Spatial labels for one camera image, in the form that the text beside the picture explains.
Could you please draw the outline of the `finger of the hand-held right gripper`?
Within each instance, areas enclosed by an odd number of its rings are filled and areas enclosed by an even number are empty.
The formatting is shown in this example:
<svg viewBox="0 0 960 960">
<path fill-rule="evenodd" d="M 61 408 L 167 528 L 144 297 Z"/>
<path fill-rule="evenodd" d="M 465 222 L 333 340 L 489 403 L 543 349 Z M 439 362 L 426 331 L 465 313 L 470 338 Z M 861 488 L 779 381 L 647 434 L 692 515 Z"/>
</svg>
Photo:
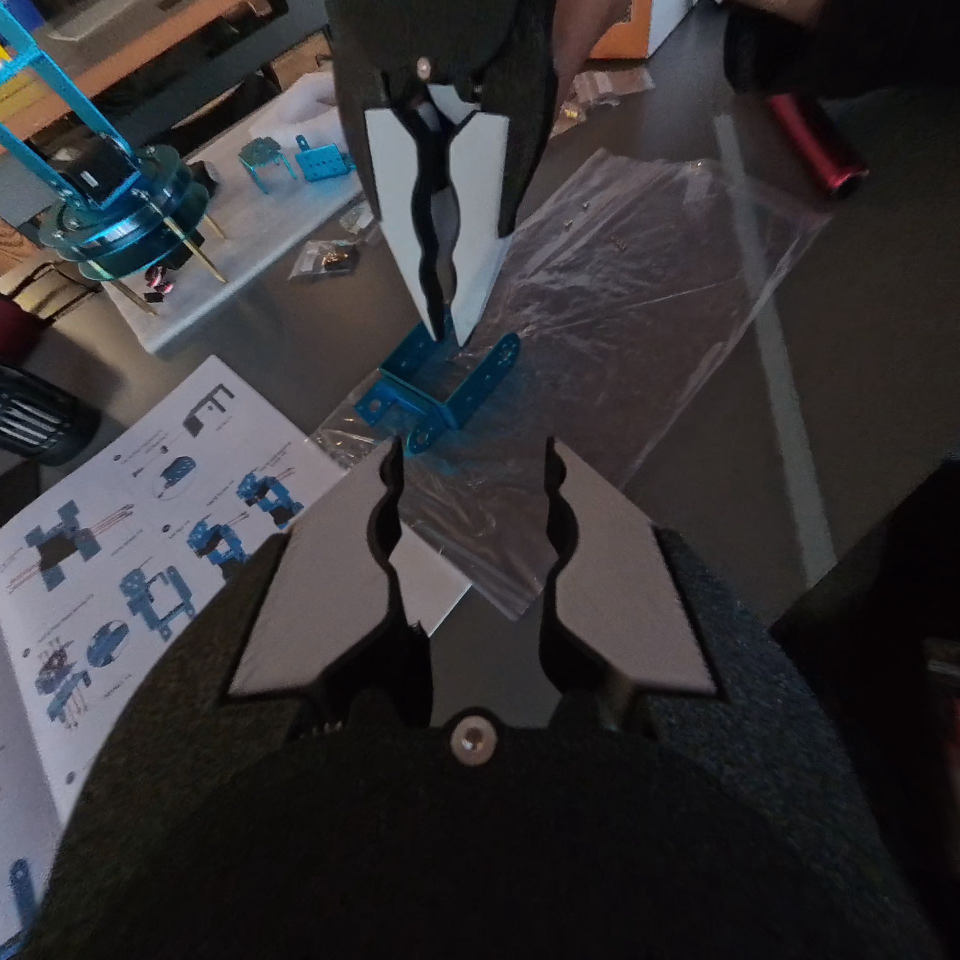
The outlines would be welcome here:
<svg viewBox="0 0 960 960">
<path fill-rule="evenodd" d="M 428 335 L 446 335 L 452 298 L 452 126 L 433 103 L 365 114 L 379 224 Z"/>
<path fill-rule="evenodd" d="M 453 335 L 470 342 L 511 243 L 499 216 L 509 119 L 461 99 L 452 85 L 427 86 L 437 113 L 447 185 L 432 200 L 438 275 Z"/>
</svg>

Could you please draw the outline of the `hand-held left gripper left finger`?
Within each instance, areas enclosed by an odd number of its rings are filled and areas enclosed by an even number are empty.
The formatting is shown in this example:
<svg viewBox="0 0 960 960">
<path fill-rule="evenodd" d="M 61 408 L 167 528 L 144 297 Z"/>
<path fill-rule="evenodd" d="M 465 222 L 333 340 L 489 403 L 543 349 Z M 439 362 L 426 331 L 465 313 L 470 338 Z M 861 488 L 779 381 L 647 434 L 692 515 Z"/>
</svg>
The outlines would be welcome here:
<svg viewBox="0 0 960 960">
<path fill-rule="evenodd" d="M 403 453 L 380 443 L 294 521 L 227 693 L 306 693 L 378 646 L 405 652 L 409 622 L 391 557 Z"/>
</svg>

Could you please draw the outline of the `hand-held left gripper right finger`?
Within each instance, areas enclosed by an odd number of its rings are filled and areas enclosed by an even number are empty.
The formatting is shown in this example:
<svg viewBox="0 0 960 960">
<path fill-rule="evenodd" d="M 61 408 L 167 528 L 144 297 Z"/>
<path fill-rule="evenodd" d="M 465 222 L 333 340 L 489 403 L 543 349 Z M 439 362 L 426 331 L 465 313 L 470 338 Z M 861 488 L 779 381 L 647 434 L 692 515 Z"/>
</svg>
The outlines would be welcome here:
<svg viewBox="0 0 960 960">
<path fill-rule="evenodd" d="M 544 455 L 546 537 L 540 665 L 562 694 L 716 694 L 690 604 L 642 509 L 558 438 Z"/>
</svg>

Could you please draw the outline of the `clear plastic bag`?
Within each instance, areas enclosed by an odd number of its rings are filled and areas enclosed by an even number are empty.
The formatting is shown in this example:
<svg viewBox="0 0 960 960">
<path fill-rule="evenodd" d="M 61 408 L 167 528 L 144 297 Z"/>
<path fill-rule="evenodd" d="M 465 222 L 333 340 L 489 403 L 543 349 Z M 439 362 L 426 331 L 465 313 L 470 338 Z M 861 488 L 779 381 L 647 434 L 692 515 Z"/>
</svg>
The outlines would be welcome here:
<svg viewBox="0 0 960 960">
<path fill-rule="evenodd" d="M 462 430 L 406 460 L 402 520 L 522 616 L 556 559 L 547 438 L 623 490 L 828 221 L 711 160 L 597 150 L 517 229 L 482 323 L 449 356 L 458 381 L 503 335 L 521 341 Z"/>
</svg>

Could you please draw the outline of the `blue metal bracket assembly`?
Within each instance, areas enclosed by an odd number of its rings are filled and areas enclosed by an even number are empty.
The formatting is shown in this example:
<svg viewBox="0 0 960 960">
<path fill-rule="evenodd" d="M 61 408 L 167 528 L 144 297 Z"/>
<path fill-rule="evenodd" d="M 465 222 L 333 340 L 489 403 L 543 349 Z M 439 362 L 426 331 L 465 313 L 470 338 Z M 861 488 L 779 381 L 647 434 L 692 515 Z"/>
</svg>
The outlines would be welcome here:
<svg viewBox="0 0 960 960">
<path fill-rule="evenodd" d="M 375 382 L 353 404 L 368 425 L 377 426 L 394 408 L 414 416 L 403 442 L 417 456 L 450 431 L 461 431 L 516 365 L 522 348 L 517 333 L 503 335 L 446 394 L 424 371 L 442 353 L 446 340 L 431 338 L 423 324 L 413 327 L 376 370 Z"/>
</svg>

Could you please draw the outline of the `grey desk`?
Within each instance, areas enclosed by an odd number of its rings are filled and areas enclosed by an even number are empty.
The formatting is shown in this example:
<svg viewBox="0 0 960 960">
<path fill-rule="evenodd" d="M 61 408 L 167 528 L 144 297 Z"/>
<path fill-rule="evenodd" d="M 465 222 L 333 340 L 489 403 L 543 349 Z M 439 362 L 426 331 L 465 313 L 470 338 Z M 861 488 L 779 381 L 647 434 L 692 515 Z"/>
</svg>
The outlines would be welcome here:
<svg viewBox="0 0 960 960">
<path fill-rule="evenodd" d="M 536 210 L 599 148 L 721 159 L 831 219 L 627 486 L 767 623 L 820 583 L 958 444 L 958 91 L 828 105 L 866 157 L 852 198 L 821 201 L 758 101 L 722 70 L 726 12 L 702 2 L 653 55 L 654 89 L 557 137 Z M 419 322 L 385 244 L 353 275 L 286 280 L 285 254 L 183 344 L 151 355 L 105 294 L 59 320 L 27 370 L 102 411 L 51 486 L 140 420 L 210 354 L 299 429 L 318 427 Z"/>
</svg>

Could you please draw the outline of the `person's right hand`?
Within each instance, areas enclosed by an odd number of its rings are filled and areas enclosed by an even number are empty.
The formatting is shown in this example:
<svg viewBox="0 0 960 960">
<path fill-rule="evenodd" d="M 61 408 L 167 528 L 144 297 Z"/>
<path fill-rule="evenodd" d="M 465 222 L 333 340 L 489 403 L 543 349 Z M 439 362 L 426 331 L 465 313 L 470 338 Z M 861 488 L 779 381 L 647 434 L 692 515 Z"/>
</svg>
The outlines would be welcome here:
<svg viewBox="0 0 960 960">
<path fill-rule="evenodd" d="M 566 92 L 595 44 L 620 21 L 629 1 L 557 1 L 552 53 L 560 92 Z"/>
</svg>

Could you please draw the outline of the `scattered small parts bags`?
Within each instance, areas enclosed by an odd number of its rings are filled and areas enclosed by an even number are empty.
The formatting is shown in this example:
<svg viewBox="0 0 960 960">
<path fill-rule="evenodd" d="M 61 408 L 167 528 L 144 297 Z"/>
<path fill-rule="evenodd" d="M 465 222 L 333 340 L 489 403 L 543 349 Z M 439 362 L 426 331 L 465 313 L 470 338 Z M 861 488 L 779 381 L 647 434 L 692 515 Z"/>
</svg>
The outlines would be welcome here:
<svg viewBox="0 0 960 960">
<path fill-rule="evenodd" d="M 603 106 L 617 106 L 632 94 L 654 88 L 646 66 L 617 69 L 583 70 L 573 80 L 571 91 L 563 101 L 550 137 L 584 124 L 589 114 Z M 348 275 L 358 264 L 363 245 L 373 245 L 380 237 L 371 205 L 366 198 L 358 200 L 339 220 L 345 236 L 340 239 L 307 241 L 300 249 L 290 274 L 290 281 L 312 281 L 325 277 Z"/>
</svg>

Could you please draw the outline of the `white foam packing piece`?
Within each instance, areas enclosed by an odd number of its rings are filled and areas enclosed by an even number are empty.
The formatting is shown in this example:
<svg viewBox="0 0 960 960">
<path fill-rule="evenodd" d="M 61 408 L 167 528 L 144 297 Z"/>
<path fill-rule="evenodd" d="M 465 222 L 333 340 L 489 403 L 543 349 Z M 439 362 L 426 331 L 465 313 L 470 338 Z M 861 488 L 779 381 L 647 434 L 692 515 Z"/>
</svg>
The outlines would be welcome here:
<svg viewBox="0 0 960 960">
<path fill-rule="evenodd" d="M 278 98 L 279 122 L 300 126 L 315 122 L 337 108 L 332 71 L 315 71 L 302 75 Z"/>
</svg>

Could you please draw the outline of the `white foam slab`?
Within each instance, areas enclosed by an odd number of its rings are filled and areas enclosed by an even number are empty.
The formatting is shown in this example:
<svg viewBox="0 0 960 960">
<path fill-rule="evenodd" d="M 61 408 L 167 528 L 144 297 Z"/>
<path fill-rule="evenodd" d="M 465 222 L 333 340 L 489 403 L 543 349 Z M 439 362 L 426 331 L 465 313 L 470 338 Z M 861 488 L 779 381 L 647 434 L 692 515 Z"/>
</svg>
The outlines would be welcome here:
<svg viewBox="0 0 960 960">
<path fill-rule="evenodd" d="M 313 182 L 304 180 L 290 151 L 285 155 L 295 177 L 282 163 L 261 169 L 259 178 L 269 190 L 265 194 L 238 159 L 248 140 L 248 132 L 234 126 L 195 155 L 196 160 L 213 167 L 220 184 L 208 215 L 225 237 L 207 234 L 202 248 L 226 282 L 216 280 L 202 263 L 192 259 L 176 272 L 172 293 L 151 306 L 152 314 L 115 284 L 104 291 L 149 354 L 158 354 L 185 336 L 361 194 L 361 183 L 354 172 Z"/>
</svg>

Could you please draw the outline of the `assembly instruction manual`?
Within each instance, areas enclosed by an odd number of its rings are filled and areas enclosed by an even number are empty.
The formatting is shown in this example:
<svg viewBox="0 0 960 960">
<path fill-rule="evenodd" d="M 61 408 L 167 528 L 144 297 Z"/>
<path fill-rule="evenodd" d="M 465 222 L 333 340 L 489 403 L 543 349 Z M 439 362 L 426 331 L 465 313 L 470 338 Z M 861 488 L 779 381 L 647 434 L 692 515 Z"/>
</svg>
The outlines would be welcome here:
<svg viewBox="0 0 960 960">
<path fill-rule="evenodd" d="M 181 823 L 368 690 L 426 726 L 467 582 L 402 528 L 409 622 L 306 693 L 228 688 L 295 520 L 345 473 L 221 360 L 2 525 L 2 958 L 98 958 Z"/>
</svg>

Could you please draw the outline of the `orange cardboard box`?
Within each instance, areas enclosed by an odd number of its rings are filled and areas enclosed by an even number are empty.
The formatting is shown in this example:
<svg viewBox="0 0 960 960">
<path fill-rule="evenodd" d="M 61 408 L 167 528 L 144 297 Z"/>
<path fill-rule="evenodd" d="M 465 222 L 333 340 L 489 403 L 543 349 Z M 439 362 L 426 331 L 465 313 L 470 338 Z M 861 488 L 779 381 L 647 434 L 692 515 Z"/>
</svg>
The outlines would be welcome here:
<svg viewBox="0 0 960 960">
<path fill-rule="evenodd" d="M 623 18 L 591 50 L 594 60 L 646 60 L 690 11 L 688 1 L 631 1 Z"/>
</svg>

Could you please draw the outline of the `person's dark clothing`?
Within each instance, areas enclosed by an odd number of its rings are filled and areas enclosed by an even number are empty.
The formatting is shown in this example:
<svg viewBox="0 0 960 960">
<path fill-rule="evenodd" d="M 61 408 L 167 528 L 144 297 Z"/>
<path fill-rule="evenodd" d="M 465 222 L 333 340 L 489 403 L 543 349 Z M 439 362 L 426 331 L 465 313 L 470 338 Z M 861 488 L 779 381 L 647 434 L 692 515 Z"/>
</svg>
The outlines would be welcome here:
<svg viewBox="0 0 960 960">
<path fill-rule="evenodd" d="M 958 453 L 771 634 L 837 727 L 886 847 L 958 958 Z"/>
</svg>

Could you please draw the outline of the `black cylindrical bit holder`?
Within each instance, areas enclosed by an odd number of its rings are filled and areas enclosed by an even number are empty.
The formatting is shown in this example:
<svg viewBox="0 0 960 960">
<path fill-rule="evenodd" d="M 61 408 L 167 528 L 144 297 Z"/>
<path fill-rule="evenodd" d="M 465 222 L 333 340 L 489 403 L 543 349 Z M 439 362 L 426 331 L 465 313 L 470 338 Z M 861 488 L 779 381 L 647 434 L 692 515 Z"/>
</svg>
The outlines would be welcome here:
<svg viewBox="0 0 960 960">
<path fill-rule="evenodd" d="M 1 450 L 49 467 L 86 450 L 102 414 L 30 372 L 1 365 Z"/>
</svg>

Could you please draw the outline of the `slim red metal cylinder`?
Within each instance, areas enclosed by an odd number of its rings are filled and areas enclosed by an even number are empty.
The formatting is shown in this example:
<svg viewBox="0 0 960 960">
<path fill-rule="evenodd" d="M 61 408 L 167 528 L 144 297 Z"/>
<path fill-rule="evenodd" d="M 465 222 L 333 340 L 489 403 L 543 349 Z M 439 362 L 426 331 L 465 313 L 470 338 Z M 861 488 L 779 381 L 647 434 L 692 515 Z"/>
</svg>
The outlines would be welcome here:
<svg viewBox="0 0 960 960">
<path fill-rule="evenodd" d="M 765 105 L 803 162 L 813 182 L 833 199 L 850 197 L 869 176 L 869 167 L 816 98 L 774 94 Z"/>
</svg>

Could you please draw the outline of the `blue perforated plate bracket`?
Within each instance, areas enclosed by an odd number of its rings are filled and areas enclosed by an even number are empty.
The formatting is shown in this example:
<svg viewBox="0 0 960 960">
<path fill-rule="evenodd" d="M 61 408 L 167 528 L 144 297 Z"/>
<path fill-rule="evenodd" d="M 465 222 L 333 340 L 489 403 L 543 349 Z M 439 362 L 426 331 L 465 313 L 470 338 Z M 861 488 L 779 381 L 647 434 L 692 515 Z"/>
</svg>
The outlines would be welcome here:
<svg viewBox="0 0 960 960">
<path fill-rule="evenodd" d="M 294 160 L 308 183 L 339 178 L 355 170 L 350 154 L 340 150 L 335 143 L 313 147 L 303 134 L 298 134 L 295 145 Z"/>
</svg>

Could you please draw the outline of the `small teal metal bracket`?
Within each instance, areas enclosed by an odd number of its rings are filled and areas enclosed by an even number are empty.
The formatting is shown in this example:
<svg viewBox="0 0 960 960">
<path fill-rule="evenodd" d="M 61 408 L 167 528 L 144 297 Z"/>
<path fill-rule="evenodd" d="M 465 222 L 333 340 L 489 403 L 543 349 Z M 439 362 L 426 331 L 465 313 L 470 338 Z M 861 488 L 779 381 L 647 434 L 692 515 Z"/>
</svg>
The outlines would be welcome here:
<svg viewBox="0 0 960 960">
<path fill-rule="evenodd" d="M 258 137 L 249 140 L 238 151 L 237 159 L 251 181 L 264 195 L 268 195 L 269 190 L 259 175 L 261 169 L 281 165 L 291 178 L 297 179 L 297 175 L 284 154 L 281 144 L 272 137 Z"/>
</svg>

